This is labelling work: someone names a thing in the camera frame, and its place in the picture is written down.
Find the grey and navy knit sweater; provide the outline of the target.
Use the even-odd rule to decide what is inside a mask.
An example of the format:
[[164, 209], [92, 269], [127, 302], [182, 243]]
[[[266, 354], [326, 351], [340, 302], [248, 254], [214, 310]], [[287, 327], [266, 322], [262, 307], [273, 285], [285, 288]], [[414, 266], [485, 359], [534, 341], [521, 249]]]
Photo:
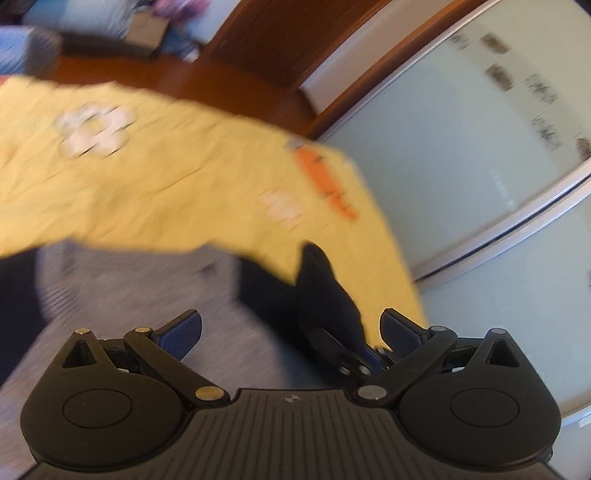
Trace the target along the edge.
[[155, 255], [62, 242], [1, 261], [1, 401], [22, 403], [66, 337], [86, 327], [119, 338], [193, 309], [201, 338], [184, 363], [228, 390], [327, 384], [304, 350], [327, 331], [361, 353], [361, 315], [324, 252], [304, 246], [294, 284], [256, 262], [211, 246]]

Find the yellow patterned bed cover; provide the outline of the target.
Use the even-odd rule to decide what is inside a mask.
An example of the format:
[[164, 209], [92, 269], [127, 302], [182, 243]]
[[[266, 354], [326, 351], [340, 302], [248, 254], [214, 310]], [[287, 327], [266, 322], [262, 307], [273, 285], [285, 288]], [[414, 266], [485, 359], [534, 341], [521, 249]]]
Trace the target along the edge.
[[197, 102], [116, 83], [1, 82], [1, 251], [64, 239], [181, 252], [213, 243], [293, 280], [328, 255], [367, 335], [426, 316], [398, 242], [339, 150]]

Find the glass sliding wardrobe doors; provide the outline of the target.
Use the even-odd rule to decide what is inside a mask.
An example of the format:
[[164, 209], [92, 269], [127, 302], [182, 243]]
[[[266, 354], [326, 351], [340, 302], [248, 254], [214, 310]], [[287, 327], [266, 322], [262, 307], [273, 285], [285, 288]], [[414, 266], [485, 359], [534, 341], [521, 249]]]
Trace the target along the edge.
[[360, 166], [427, 317], [517, 340], [562, 413], [553, 467], [588, 478], [589, 3], [484, 3], [322, 138]]

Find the brown wooden door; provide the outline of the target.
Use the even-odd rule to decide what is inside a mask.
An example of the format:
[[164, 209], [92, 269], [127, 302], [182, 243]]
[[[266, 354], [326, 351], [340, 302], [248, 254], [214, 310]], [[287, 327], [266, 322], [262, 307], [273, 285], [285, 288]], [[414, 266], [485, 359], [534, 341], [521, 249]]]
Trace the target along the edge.
[[379, 0], [240, 1], [204, 55], [277, 87], [297, 89], [387, 5]]

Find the cardboard box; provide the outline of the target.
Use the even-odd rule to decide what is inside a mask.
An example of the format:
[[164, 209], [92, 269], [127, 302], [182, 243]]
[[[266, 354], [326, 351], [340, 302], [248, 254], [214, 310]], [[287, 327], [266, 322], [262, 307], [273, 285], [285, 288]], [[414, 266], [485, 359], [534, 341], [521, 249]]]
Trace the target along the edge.
[[168, 19], [153, 15], [151, 10], [137, 10], [131, 17], [125, 43], [153, 51], [160, 46], [168, 25]]

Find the pink plastic bag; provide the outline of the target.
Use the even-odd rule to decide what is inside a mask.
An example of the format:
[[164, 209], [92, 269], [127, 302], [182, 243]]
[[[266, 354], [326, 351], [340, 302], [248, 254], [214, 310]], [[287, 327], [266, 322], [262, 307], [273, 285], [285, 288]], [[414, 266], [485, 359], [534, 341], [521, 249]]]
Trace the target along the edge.
[[201, 15], [211, 4], [208, 0], [156, 0], [153, 12], [170, 20], [187, 20]]

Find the grey padded bundle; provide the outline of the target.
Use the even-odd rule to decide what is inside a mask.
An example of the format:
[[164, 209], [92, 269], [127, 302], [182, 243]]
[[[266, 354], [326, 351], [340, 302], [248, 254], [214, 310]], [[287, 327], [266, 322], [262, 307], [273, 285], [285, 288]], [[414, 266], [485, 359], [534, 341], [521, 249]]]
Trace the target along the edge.
[[135, 1], [36, 1], [22, 23], [57, 33], [122, 39], [127, 35]]

